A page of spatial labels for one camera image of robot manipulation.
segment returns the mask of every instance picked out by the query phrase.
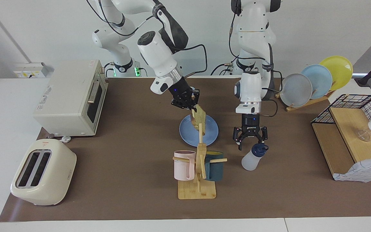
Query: oven handle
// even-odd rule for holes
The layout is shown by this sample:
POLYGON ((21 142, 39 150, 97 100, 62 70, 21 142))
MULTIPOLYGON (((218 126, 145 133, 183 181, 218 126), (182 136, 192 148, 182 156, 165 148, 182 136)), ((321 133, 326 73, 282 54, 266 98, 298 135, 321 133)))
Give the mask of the oven handle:
POLYGON ((95 97, 97 96, 98 87, 100 86, 100 81, 94 82, 94 85, 92 85, 91 94, 88 98, 88 103, 94 104, 95 97))

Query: green light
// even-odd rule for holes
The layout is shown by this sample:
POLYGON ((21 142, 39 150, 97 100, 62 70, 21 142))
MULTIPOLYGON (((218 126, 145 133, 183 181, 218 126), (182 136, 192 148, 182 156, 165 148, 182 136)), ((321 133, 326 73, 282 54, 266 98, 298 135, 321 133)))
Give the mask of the green light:
POLYGON ((141 76, 141 71, 137 67, 134 67, 134 70, 136 76, 141 76))

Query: wooden mug stand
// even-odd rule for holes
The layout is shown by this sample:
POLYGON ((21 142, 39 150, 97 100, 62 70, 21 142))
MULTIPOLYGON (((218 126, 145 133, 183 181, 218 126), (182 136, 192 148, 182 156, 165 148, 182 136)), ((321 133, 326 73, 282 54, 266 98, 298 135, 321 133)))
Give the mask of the wooden mug stand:
MULTIPOLYGON (((327 99, 328 99, 328 98, 333 94, 333 92, 334 92, 334 91, 329 91, 326 95, 324 95, 324 96, 321 97, 321 98, 317 98, 317 99, 309 99, 309 101, 308 101, 306 104, 304 104, 303 106, 301 106, 301 107, 293 107, 293 104, 291 104, 290 106, 287 106, 287 107, 286 107, 286 111, 287 111, 287 112, 290 112, 290 111, 292 111, 292 110, 297 110, 297 109, 300 109, 300 108, 303 108, 303 107, 306 107, 306 106, 310 106, 310 105, 313 105, 313 104, 315 104, 315 103, 318 103, 318 102, 321 102, 321 101, 327 100, 327 99)), ((280 93, 274 95, 274 97, 276 97, 276 98, 280 98, 280 93)))
MULTIPOLYGON (((207 145, 203 143, 203 125, 199 123, 199 138, 200 143, 197 145, 197 154, 195 159, 195 177, 193 180, 181 181, 178 180, 178 199, 214 199, 217 194, 215 192, 215 182, 205 180, 206 168, 205 158, 207 153, 207 145)), ((189 159, 173 157, 173 160, 190 162, 189 159)), ((211 160, 210 163, 226 162, 227 159, 211 160)))

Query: toaster slot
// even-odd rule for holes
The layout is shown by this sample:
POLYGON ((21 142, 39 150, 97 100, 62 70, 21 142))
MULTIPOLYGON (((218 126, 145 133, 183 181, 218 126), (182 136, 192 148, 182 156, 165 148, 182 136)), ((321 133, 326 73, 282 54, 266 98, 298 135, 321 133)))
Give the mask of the toaster slot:
POLYGON ((39 152, 33 152, 31 155, 31 160, 29 160, 27 167, 19 181, 18 187, 24 187, 27 185, 28 179, 30 178, 31 172, 34 169, 35 163, 38 160, 38 156, 40 155, 39 152))
POLYGON ((32 188, 40 183, 47 163, 50 159, 51 150, 35 150, 30 153, 18 177, 18 188, 32 188))
POLYGON ((44 152, 43 158, 41 159, 41 163, 38 165, 38 169, 35 172, 34 179, 31 182, 32 187, 37 186, 38 183, 40 182, 40 179, 43 176, 50 155, 51 155, 50 152, 44 152))

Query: plate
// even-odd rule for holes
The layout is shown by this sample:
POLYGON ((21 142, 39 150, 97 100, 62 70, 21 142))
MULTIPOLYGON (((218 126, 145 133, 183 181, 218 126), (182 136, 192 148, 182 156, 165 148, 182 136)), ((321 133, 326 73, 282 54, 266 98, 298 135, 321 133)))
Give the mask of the plate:
POLYGON ((301 74, 309 78, 312 90, 316 90, 311 99, 321 98, 330 91, 333 81, 331 73, 326 67, 319 64, 310 65, 301 71, 301 74))
POLYGON ((352 78, 353 65, 345 57, 327 57, 320 62, 320 65, 323 65, 330 71, 333 82, 336 82, 330 88, 331 91, 338 90, 341 87, 345 86, 352 78))
POLYGON ((280 98, 287 106, 301 107, 309 101, 312 92, 310 80, 303 74, 293 73, 283 79, 280 98))
MULTIPOLYGON (((191 123, 190 115, 185 116, 185 118, 180 123, 180 136, 189 145, 197 147, 200 142, 199 132, 194 128, 191 123)), ((215 120, 206 115, 206 134, 203 135, 203 142, 209 146, 218 137, 218 125, 215 120)))

